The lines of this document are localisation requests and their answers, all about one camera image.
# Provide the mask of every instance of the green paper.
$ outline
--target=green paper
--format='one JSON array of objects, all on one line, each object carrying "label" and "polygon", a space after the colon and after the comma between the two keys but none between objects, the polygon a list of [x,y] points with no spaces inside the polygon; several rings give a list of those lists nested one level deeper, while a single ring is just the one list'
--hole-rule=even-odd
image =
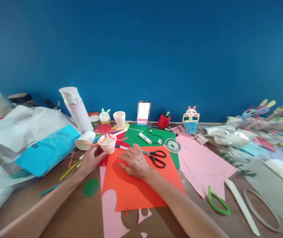
[{"label": "green paper", "polygon": [[[130,125],[129,128],[133,128],[133,129],[137,129],[137,130],[143,131],[144,132],[143,134],[148,137],[146,130],[149,127]],[[159,135],[159,136],[161,136],[163,138],[163,142],[161,144],[155,144],[154,142],[158,142],[158,140],[160,138],[149,133],[149,137],[148,138],[152,141],[152,144],[149,145],[144,139],[142,139],[138,135],[140,133],[139,131],[131,130],[129,128],[128,128],[128,131],[125,134],[125,137],[128,137],[128,139],[124,140],[124,142],[128,143],[130,145],[130,147],[133,147],[132,144],[134,144],[134,143],[138,144],[140,147],[159,146],[159,145],[164,145],[164,142],[167,139],[170,139],[170,138],[175,139],[175,133],[173,133],[173,132],[151,128],[152,133],[154,135]],[[172,160],[174,162],[175,167],[177,169],[180,169],[179,155],[178,154],[174,154],[174,153],[170,153],[170,155],[171,155],[171,158],[172,158]]]},{"label": "green paper", "polygon": [[85,197],[93,197],[99,189],[99,182],[96,178],[90,179],[83,188]]}]

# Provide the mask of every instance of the green cardboard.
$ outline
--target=green cardboard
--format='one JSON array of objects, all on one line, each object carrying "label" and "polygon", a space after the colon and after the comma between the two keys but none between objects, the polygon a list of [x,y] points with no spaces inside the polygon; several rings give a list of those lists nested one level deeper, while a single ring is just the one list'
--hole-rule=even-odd
[{"label": "green cardboard", "polygon": [[[146,130],[149,127],[143,127],[143,126],[136,126],[136,125],[130,125],[128,128],[128,131],[125,134],[125,137],[128,137],[128,139],[124,140],[124,142],[128,143],[131,147],[133,147],[132,144],[138,144],[140,147],[147,147],[147,146],[159,146],[163,145],[164,142],[167,139],[173,138],[175,139],[175,133],[169,132],[169,131],[164,131],[164,130],[158,130],[155,128],[151,128],[152,133],[154,135],[159,135],[163,138],[163,142],[161,144],[155,144],[154,142],[158,142],[159,138],[157,136],[153,136],[149,133],[149,139],[153,142],[151,145],[149,145],[144,139],[142,139],[138,134],[140,133],[139,131],[131,130],[130,128],[137,129],[140,131],[143,131],[144,135],[148,137]],[[174,162],[174,165],[177,169],[180,169],[180,163],[179,163],[179,155],[170,153],[171,158]]]}]

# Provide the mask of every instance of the paper bunny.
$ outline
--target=paper bunny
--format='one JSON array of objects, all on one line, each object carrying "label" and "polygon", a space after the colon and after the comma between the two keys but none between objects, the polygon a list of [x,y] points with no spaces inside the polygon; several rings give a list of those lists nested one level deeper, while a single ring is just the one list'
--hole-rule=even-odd
[{"label": "paper bunny", "polygon": [[111,110],[110,109],[108,109],[106,112],[104,111],[104,108],[102,108],[102,113],[99,115],[99,119],[100,119],[100,121],[101,122],[107,122],[107,121],[109,121],[109,112],[110,112]]},{"label": "paper bunny", "polygon": [[268,99],[263,100],[262,103],[259,105],[259,107],[256,108],[256,114],[257,114],[256,119],[258,119],[259,115],[269,112],[270,108],[276,104],[275,100],[272,100],[268,104],[267,102]]},{"label": "paper bunny", "polygon": [[195,108],[196,108],[196,106],[194,106],[193,108],[191,108],[191,107],[189,106],[189,109],[188,109],[187,112],[183,115],[182,121],[184,121],[184,118],[185,118],[185,117],[189,117],[189,122],[190,122],[190,121],[193,121],[193,117],[197,117],[197,118],[198,118],[197,121],[198,121],[199,118],[200,118],[200,114],[196,112]]}]

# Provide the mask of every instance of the red pencil holder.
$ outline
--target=red pencil holder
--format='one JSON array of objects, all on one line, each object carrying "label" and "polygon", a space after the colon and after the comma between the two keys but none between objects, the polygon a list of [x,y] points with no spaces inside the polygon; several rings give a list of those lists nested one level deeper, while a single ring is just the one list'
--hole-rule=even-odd
[{"label": "red pencil holder", "polygon": [[168,127],[170,121],[171,121],[171,116],[169,115],[169,118],[165,118],[164,117],[165,113],[161,114],[160,118],[159,118],[159,121],[158,121],[158,126],[161,128],[161,129],[165,129]]}]

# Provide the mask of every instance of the white bottle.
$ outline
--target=white bottle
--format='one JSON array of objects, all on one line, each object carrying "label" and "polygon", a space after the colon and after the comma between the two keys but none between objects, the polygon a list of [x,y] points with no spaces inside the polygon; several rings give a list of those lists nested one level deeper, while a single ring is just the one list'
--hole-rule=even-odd
[{"label": "white bottle", "polygon": [[64,99],[65,105],[68,108],[76,126],[85,133],[93,131],[91,120],[84,106],[83,100],[79,95],[76,87],[65,87],[59,89]]}]

